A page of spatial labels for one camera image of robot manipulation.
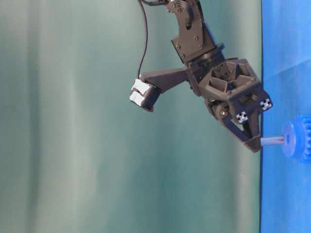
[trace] blue gear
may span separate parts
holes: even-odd
[[[300,163],[311,163],[311,116],[296,116],[283,126],[284,154]]]

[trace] black robotic arm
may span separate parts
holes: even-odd
[[[130,100],[153,111],[160,94],[187,81],[205,99],[209,112],[253,152],[261,149],[259,115],[272,108],[269,95],[245,59],[225,59],[223,44],[213,40],[198,0],[141,2],[165,5],[174,13],[179,35],[172,39],[183,68],[139,74]]]

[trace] gripper jaw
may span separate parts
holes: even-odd
[[[249,63],[226,60],[198,85],[209,112],[250,150],[260,150],[259,116],[273,104]]]

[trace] blue surface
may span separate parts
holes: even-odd
[[[311,114],[311,2],[263,0],[263,80],[274,107],[264,114],[264,136],[280,135],[296,115]],[[311,164],[263,149],[262,233],[311,232]]]

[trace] gear teeth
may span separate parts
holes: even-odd
[[[311,117],[310,116],[299,116],[297,119],[302,123],[304,127],[304,134],[306,139],[306,146],[303,156],[303,162],[311,162]]]

